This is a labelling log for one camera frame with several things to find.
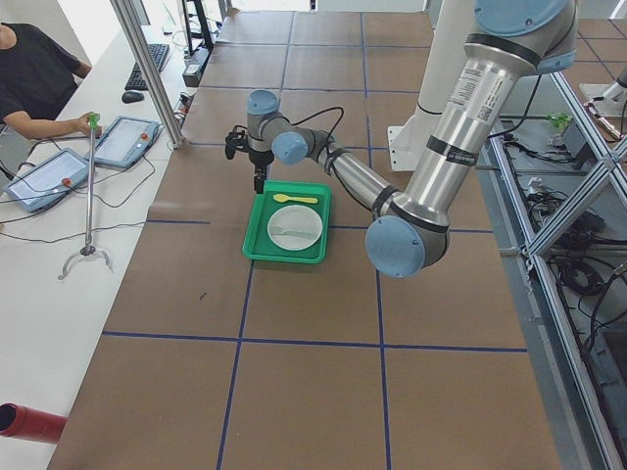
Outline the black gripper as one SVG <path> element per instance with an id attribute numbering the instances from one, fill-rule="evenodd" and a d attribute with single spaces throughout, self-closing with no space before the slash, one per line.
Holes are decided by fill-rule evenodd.
<path id="1" fill-rule="evenodd" d="M 261 194 L 261 192 L 265 191 L 267 168 L 272 163 L 272 151 L 251 150 L 249 152 L 249 160 L 255 167 L 254 189 L 257 194 Z"/>

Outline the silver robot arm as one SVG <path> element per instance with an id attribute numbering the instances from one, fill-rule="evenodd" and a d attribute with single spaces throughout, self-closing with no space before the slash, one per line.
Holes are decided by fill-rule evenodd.
<path id="1" fill-rule="evenodd" d="M 248 98 L 248 149 L 269 151 L 286 165 L 311 159 L 342 183 L 374 214 L 365 249 L 389 277 L 413 276 L 446 253 L 449 208 L 516 82 L 574 60 L 574 1 L 477 1 L 473 15 L 466 63 L 405 190 L 356 160 L 329 132 L 291 123 L 272 92 L 256 90 Z"/>

